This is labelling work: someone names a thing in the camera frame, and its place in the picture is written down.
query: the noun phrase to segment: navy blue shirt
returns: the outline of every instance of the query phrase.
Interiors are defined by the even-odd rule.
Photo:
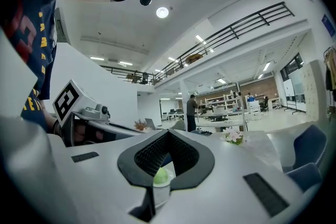
[[[1,25],[22,60],[37,76],[27,97],[22,117],[42,126],[47,124],[40,100],[49,99],[51,70],[56,54],[54,12],[56,0],[10,0]]]

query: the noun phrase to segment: white column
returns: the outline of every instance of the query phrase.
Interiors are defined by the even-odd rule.
[[[190,96],[188,94],[188,88],[185,84],[184,80],[180,80],[180,89],[182,93],[182,106],[183,106],[183,113],[184,113],[184,126],[185,130],[188,130],[188,122],[187,122],[187,101],[189,100]]]

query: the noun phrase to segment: whiteboard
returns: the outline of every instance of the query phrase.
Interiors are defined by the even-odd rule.
[[[295,96],[291,79],[284,81],[283,86],[285,87],[286,96]]]

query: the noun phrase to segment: black railing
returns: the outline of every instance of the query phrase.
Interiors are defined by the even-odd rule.
[[[144,85],[155,85],[156,83],[154,74],[116,67],[107,67],[107,66],[101,66],[101,67],[111,72],[113,75],[116,75],[118,78],[122,79],[125,82],[138,83]]]
[[[211,54],[214,49],[233,40],[239,39],[240,36],[251,32],[262,26],[269,26],[272,22],[285,18],[287,16],[295,16],[284,2],[263,8],[254,12],[233,24],[226,26],[220,31],[214,33],[204,41],[196,44],[194,47],[181,54],[179,57],[164,67],[161,72],[155,74],[156,83],[164,78],[176,73],[177,71],[187,67],[187,65],[203,58],[204,55]]]

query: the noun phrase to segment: laptop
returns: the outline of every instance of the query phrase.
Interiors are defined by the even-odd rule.
[[[162,128],[158,128],[158,127],[156,127],[156,126],[154,125],[154,122],[153,122],[152,119],[146,119],[146,118],[145,118],[145,121],[146,121],[147,126],[150,127],[151,129],[153,129],[153,130],[163,130]]]

